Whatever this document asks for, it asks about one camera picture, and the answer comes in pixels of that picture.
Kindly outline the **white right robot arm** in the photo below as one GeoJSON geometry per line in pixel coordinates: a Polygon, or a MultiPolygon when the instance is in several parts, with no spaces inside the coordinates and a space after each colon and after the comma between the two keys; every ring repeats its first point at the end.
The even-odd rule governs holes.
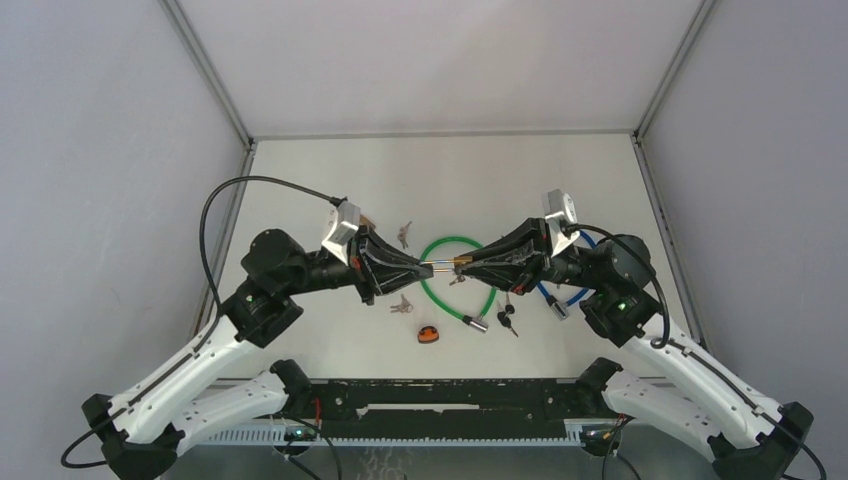
{"type": "Polygon", "coordinates": [[[542,282],[588,290],[579,307],[589,328],[658,370],[677,393],[649,397],[623,367],[598,359],[577,391],[584,412],[646,421],[700,452],[722,479],[787,478],[808,452],[812,413],[757,391],[678,327],[641,238],[599,229],[594,247],[575,246],[584,231],[581,223],[530,218],[459,256],[454,269],[516,295],[542,282]]]}

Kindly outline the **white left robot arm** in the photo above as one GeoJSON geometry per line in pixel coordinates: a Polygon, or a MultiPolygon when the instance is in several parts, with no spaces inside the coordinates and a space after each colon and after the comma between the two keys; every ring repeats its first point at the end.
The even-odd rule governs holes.
{"type": "Polygon", "coordinates": [[[252,380],[206,398],[203,392],[237,360],[276,340],[303,313],[293,298],[354,287],[363,303],[429,279],[433,269],[395,249],[366,226],[344,247],[305,251],[269,229],[251,242],[241,264],[246,280],[204,327],[154,373],[122,394],[95,394],[82,406],[110,470],[121,479],[155,479],[194,445],[248,419],[311,407],[311,383],[293,360],[275,362],[252,380]]]}

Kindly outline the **large brass padlock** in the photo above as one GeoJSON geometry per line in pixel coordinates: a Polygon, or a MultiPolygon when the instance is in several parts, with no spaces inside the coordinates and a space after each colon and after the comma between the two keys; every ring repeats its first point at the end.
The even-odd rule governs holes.
{"type": "Polygon", "coordinates": [[[360,215],[360,221],[362,225],[368,225],[371,228],[375,228],[375,223],[365,214],[360,215]]]}

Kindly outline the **brass padlock silver keys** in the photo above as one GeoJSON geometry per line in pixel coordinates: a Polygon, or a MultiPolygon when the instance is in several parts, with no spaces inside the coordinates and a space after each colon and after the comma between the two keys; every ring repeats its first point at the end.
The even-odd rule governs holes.
{"type": "Polygon", "coordinates": [[[413,309],[414,305],[404,294],[400,296],[400,301],[397,304],[390,306],[391,313],[409,314],[413,311],[413,309]]]}

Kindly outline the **orange padlock black keys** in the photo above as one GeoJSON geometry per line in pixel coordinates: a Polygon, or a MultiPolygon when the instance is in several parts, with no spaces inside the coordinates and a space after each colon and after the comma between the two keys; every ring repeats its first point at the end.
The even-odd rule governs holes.
{"type": "Polygon", "coordinates": [[[510,299],[509,294],[506,293],[504,295],[504,302],[503,303],[501,303],[500,301],[497,301],[496,306],[497,306],[496,317],[497,317],[499,323],[504,328],[509,330],[516,338],[518,338],[519,334],[514,329],[513,323],[512,323],[512,316],[516,313],[516,309],[515,309],[512,301],[510,299]]]}

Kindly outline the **small brass padlock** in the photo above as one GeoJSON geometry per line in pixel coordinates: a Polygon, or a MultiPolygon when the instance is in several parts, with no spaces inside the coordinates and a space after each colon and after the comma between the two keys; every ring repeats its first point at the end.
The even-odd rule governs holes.
{"type": "Polygon", "coordinates": [[[429,267],[434,273],[447,273],[462,270],[472,261],[471,256],[456,256],[447,259],[420,260],[419,265],[429,267]]]}

